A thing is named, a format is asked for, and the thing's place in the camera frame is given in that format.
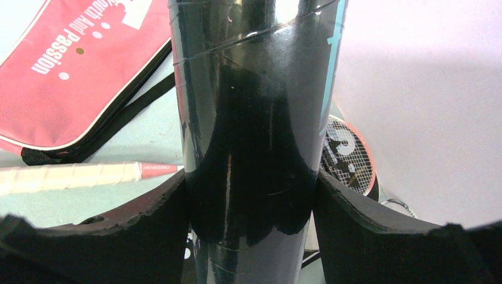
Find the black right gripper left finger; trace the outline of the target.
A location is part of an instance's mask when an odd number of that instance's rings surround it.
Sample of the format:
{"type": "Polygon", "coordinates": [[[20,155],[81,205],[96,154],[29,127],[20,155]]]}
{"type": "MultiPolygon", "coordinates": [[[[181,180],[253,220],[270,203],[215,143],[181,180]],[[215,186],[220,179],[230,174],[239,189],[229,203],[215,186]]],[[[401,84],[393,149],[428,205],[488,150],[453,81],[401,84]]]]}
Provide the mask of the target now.
{"type": "Polygon", "coordinates": [[[1,218],[2,283],[180,283],[188,233],[185,174],[77,224],[1,218]]]}

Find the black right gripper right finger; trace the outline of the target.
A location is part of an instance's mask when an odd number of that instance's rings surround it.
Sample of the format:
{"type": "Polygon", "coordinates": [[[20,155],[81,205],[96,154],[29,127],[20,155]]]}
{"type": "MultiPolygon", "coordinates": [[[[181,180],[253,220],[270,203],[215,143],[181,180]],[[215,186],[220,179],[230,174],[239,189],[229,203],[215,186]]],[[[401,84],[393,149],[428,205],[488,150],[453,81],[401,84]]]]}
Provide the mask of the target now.
{"type": "Polygon", "coordinates": [[[501,222],[409,217],[321,170],[314,220],[327,283],[500,283],[501,222]]]}

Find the black shuttlecock tube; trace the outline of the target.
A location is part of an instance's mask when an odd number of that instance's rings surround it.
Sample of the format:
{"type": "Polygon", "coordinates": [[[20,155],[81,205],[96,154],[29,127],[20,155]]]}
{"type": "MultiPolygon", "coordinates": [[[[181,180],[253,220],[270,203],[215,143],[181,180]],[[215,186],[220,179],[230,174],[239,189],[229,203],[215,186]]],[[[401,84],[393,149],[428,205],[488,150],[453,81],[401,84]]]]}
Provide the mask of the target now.
{"type": "Polygon", "coordinates": [[[169,1],[190,223],[307,234],[346,1],[169,1]]]}

